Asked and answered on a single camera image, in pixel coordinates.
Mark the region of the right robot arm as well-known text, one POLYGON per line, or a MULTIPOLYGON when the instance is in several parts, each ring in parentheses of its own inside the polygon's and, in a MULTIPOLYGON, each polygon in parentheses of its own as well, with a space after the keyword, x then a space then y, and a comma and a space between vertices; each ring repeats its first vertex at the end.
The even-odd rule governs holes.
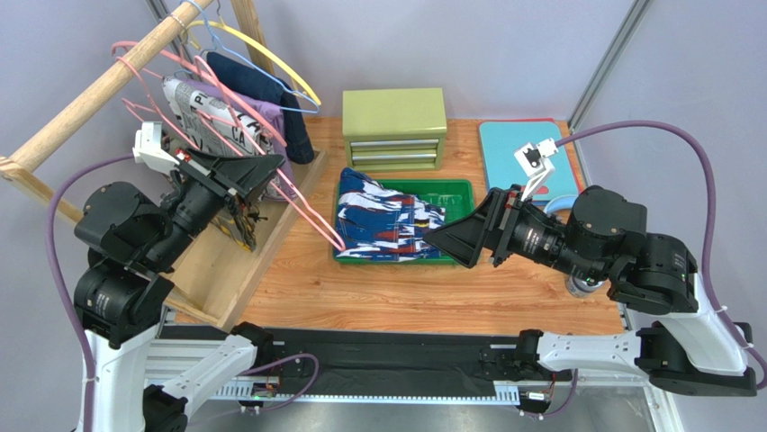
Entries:
POLYGON ((608 283, 612 301, 654 319, 648 328, 600 337, 523 330, 503 368, 514 381, 592 369, 637 375, 687 396, 758 392, 746 354, 750 327, 717 315, 685 244, 648 232, 646 207, 618 193, 587 188, 562 222, 524 198, 518 185, 494 188, 472 213, 425 240, 467 268, 489 250, 494 266, 518 256, 589 285, 608 283))

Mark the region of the blue white patterned trousers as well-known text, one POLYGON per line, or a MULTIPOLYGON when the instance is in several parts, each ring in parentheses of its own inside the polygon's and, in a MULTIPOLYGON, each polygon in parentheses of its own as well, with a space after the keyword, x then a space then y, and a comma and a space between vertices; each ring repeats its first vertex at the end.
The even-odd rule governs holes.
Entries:
POLYGON ((445 223, 443 207, 349 167, 340 173, 335 230, 346 249, 336 253, 338 259, 402 263, 439 258, 424 236, 445 223))

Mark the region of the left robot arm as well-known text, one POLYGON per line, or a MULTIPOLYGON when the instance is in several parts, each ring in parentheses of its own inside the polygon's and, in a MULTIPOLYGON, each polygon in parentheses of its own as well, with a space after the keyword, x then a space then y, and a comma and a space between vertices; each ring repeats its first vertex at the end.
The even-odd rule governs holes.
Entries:
POLYGON ((177 259, 223 210, 261 193, 283 164, 279 155, 216 157, 187 150, 135 152, 166 170, 175 190, 161 203, 114 182, 88 198, 75 235, 88 246, 88 270, 73 306, 92 353, 81 429, 183 431, 190 418, 235 376, 269 361, 273 335, 243 322, 207 356, 161 384, 145 381, 149 349, 174 284, 177 259))

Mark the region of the pink wire hanger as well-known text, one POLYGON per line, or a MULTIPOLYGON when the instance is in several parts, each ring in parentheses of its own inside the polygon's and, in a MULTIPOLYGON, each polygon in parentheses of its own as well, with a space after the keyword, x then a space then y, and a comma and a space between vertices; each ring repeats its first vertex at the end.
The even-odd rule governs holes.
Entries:
MULTIPOLYGON (((242 130, 245 133, 245 137, 251 142, 253 148, 257 151, 257 153, 260 156, 265 156, 266 152, 264 151, 264 149, 251 136, 251 134, 248 131, 248 128, 244 125, 242 120, 234 112, 233 104, 237 103, 241 106, 241 108, 249 117, 252 117, 254 120, 259 121, 259 123, 262 125, 261 130, 263 131, 262 132, 263 136, 268 137, 270 139, 276 139, 278 143, 281 144, 283 147, 286 146, 286 141, 278 133, 278 131, 274 129, 260 115, 259 112, 255 111, 251 106, 245 103, 236 92, 233 92, 227 86, 225 86, 219 80, 219 78, 214 74, 209 64, 200 55, 194 56, 194 70, 205 81, 209 82, 211 85, 214 85, 220 89, 222 99, 224 103, 226 104, 228 110, 230 111, 231 121, 225 121, 221 117, 213 117, 213 116, 211 116, 211 119, 215 121, 219 121, 219 122, 226 122, 227 124, 230 124, 233 127, 237 127, 238 129, 242 130)), ((347 249, 346 244, 344 240, 342 239, 342 237, 334 230, 333 226, 327 220, 325 220, 321 216, 321 214, 317 212, 310 205, 308 199, 302 194, 302 192, 297 188, 297 186, 293 183, 293 181, 289 179, 289 177, 284 173, 284 171, 281 168, 277 169, 277 174, 283 180, 283 182, 287 184, 289 188, 293 191, 293 194, 288 194, 284 190, 282 190, 279 186, 277 186, 276 187, 277 192, 281 194, 284 200, 287 203, 289 203, 295 210, 297 210, 298 213, 305 220, 307 220, 310 223, 310 225, 313 228, 315 228, 315 230, 319 232, 322 235, 322 237, 324 237, 337 251, 341 251, 341 252, 345 251, 347 249)))

